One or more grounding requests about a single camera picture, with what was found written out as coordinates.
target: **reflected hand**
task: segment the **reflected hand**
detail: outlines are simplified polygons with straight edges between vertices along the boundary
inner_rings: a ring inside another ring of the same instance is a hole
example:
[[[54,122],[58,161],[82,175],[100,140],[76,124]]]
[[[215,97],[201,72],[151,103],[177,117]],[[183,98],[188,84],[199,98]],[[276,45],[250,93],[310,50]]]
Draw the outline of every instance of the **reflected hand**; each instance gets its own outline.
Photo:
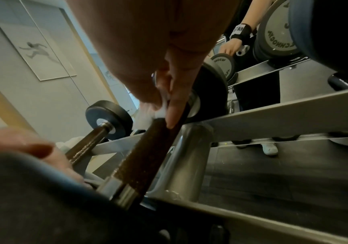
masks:
[[[55,144],[40,138],[33,132],[18,128],[0,129],[0,152],[3,151],[19,151],[30,154],[74,180],[84,183],[83,177],[74,172],[69,160]]]
[[[218,53],[226,53],[233,56],[242,46],[242,41],[237,38],[232,38],[228,42],[221,45]]]

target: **dark wooden floor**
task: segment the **dark wooden floor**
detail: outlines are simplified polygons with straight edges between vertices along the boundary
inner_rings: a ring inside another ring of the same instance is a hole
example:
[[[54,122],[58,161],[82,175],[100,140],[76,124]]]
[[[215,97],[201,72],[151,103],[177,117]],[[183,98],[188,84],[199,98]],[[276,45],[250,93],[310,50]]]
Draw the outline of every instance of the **dark wooden floor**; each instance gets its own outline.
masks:
[[[348,236],[348,147],[328,140],[210,152],[199,202]]]

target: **running figure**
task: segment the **running figure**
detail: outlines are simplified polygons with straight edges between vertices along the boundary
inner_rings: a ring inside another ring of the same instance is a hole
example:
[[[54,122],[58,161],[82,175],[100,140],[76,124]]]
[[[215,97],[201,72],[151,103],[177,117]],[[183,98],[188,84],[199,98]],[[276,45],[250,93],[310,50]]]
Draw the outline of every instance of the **running figure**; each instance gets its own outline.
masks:
[[[40,43],[32,44],[30,42],[27,42],[26,44],[29,46],[29,48],[23,48],[23,47],[19,47],[19,48],[21,48],[22,50],[33,50],[32,55],[26,55],[29,58],[33,59],[38,54],[38,55],[47,56],[53,62],[56,62],[58,64],[60,63],[58,60],[50,57],[49,53],[47,51],[45,51],[42,47],[40,47],[40,46],[43,46],[44,48],[47,48],[46,46],[44,46]]]

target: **hand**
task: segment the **hand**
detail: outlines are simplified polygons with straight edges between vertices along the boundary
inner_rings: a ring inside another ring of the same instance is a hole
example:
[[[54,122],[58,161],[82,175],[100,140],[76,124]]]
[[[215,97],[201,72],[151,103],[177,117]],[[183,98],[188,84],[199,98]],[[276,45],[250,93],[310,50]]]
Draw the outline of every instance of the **hand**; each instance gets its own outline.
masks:
[[[226,53],[230,56],[233,56],[239,48],[242,46],[242,41],[237,38],[232,38],[228,42],[221,45],[219,48],[219,53]]]
[[[57,170],[84,183],[81,175],[74,172],[72,165],[54,143],[40,138],[33,132],[18,129],[0,129],[0,152],[19,151],[43,160]]]
[[[240,1],[67,0],[109,71],[143,103],[171,95],[167,128],[182,116],[204,58]]]

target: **floor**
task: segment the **floor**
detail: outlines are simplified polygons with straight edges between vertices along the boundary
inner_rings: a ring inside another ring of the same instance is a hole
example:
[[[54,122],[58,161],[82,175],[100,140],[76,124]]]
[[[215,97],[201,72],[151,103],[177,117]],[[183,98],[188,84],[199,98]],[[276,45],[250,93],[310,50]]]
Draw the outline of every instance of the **floor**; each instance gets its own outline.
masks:
[[[328,94],[334,71],[309,61],[280,72],[281,102]],[[348,236],[348,147],[328,140],[283,142],[268,157],[261,146],[210,151],[199,202]],[[94,171],[107,176],[116,154]]]

